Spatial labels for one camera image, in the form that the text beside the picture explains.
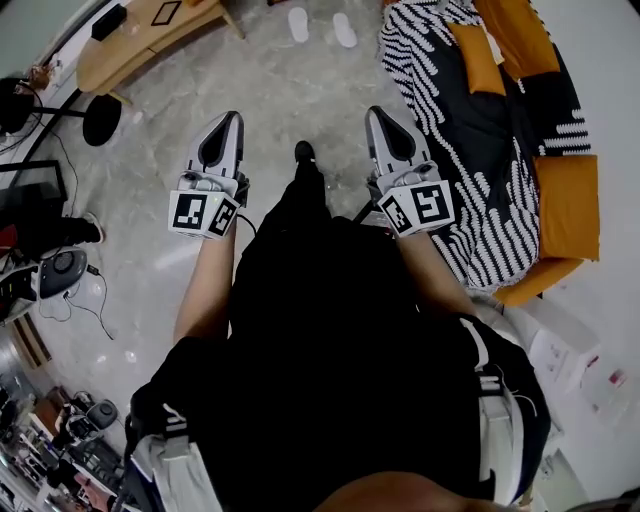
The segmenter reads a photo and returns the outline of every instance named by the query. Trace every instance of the cushion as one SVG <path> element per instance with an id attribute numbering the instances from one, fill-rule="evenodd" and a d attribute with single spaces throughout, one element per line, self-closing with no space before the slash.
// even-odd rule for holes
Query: cushion
<path id="1" fill-rule="evenodd" d="M 600 257 L 598 159 L 595 155 L 541 156 L 540 258 Z"/>
<path id="2" fill-rule="evenodd" d="M 560 71 L 547 31 L 527 0 L 474 0 L 474 5 L 498 42 L 511 78 Z"/>
<path id="3" fill-rule="evenodd" d="M 527 275 L 514 284 L 500 288 L 494 297 L 505 306 L 515 307 L 552 287 L 582 264 L 583 260 L 548 258 L 536 263 Z"/>
<path id="4" fill-rule="evenodd" d="M 465 67 L 469 92 L 494 92 L 506 96 L 500 70 L 493 59 L 489 40 L 482 27 L 447 23 L 458 42 Z"/>

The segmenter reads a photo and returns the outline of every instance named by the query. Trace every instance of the table leg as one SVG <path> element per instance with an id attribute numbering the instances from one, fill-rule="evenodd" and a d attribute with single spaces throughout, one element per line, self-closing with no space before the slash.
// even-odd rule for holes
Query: table leg
<path id="1" fill-rule="evenodd" d="M 123 105 L 126 105 L 127 107 L 131 107 L 133 105 L 133 103 L 131 103 L 130 100 L 128 100 L 127 98 L 124 98 L 122 96 L 120 96 L 117 92 L 115 91 L 109 91 L 107 94 L 109 94 L 109 96 L 111 96 L 113 99 L 118 100 L 120 103 L 122 103 Z"/>
<path id="2" fill-rule="evenodd" d="M 244 39 L 244 32 L 240 29 L 238 25 L 236 25 L 236 22 L 233 21 L 233 18 L 229 14 L 229 11 L 227 11 L 223 5 L 220 5 L 220 7 L 222 7 L 222 17 L 224 18 L 224 21 L 227 22 L 227 24 L 231 27 L 231 29 L 236 33 L 236 35 L 240 39 Z"/>

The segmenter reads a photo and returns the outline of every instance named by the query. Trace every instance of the blanket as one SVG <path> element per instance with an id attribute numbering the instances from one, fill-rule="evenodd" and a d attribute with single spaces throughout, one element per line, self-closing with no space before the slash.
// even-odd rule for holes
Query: blanket
<path id="1" fill-rule="evenodd" d="M 456 220 L 432 233 L 433 241 L 460 282 L 492 292 L 520 280 L 538 259 L 534 158 L 589 152 L 588 134 L 561 59 L 561 73 L 518 82 L 500 68 L 506 97 L 470 94 L 446 23 L 483 25 L 482 18 L 472 5 L 449 2 L 440 12 L 438 3 L 388 7 L 382 64 L 452 185 Z"/>

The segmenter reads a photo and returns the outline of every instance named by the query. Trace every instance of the tile floor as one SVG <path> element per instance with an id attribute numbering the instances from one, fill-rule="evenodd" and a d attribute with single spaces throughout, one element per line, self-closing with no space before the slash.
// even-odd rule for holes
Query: tile floor
<path id="1" fill-rule="evenodd" d="M 355 215 L 368 199 L 364 180 L 373 167 L 365 144 L 367 108 L 378 104 L 410 115 L 377 60 L 380 3 L 235 2 L 229 9 L 246 40 L 218 26 L 136 73 L 118 88 L 134 107 L 124 109 L 105 146 L 87 146 L 79 120 L 57 125 L 79 176 L 75 214 L 94 212 L 107 232 L 103 245 L 87 251 L 107 279 L 104 322 L 115 340 L 89 313 L 75 310 L 65 323 L 35 314 L 53 354 L 54 379 L 70 391 L 113 400 L 124 417 L 131 394 L 163 361 L 199 248 L 199 242 L 167 231 L 169 190 L 183 169 L 191 137 L 219 113 L 238 110 L 244 117 L 242 170 L 252 183 L 245 214 L 255 224 L 292 179 L 293 147 L 302 138 L 315 145 L 326 170 L 331 210 Z M 305 44 L 294 43 L 288 28 L 287 13 L 296 5 L 309 13 Z M 358 34 L 354 49 L 335 39 L 332 17 L 338 11 L 349 15 Z M 90 99 L 83 95 L 76 107 Z M 61 162 L 73 195 L 73 175 L 53 138 L 35 158 L 51 156 Z M 237 258 L 250 238 L 250 229 L 241 224 Z M 97 310 L 102 294 L 102 281 L 87 274 L 74 302 Z M 41 311 L 58 318 L 68 314 L 58 299 L 43 303 Z M 114 444 L 124 446 L 122 428 L 116 423 L 110 430 Z"/>

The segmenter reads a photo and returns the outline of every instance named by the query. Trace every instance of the wooden table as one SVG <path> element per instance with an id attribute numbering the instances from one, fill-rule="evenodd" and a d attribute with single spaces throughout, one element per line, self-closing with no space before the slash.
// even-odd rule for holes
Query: wooden table
<path id="1" fill-rule="evenodd" d="M 133 0 L 126 5 L 127 20 L 103 41 L 89 39 L 78 58 L 78 88 L 97 95 L 127 100 L 113 88 L 164 48 L 195 29 L 223 18 L 240 39 L 244 34 L 218 0 L 202 0 L 194 7 L 182 2 L 168 25 L 152 26 L 165 0 Z"/>

